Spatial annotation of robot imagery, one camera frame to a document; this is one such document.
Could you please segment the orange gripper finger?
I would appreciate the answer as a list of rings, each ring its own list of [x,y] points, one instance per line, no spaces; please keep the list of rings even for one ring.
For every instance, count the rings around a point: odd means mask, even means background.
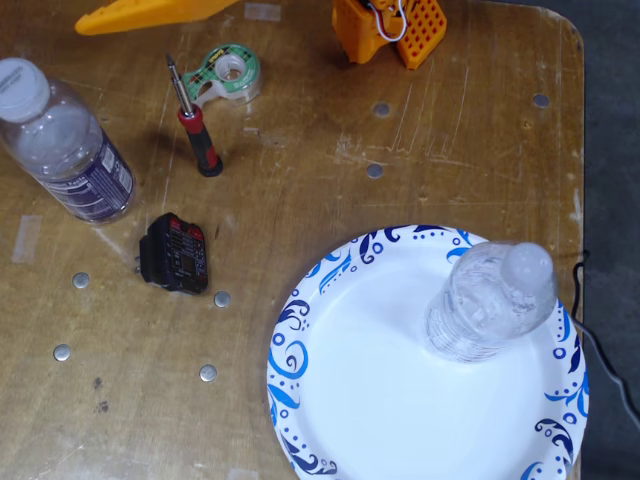
[[[83,15],[75,24],[85,36],[206,20],[237,0],[119,0]]]

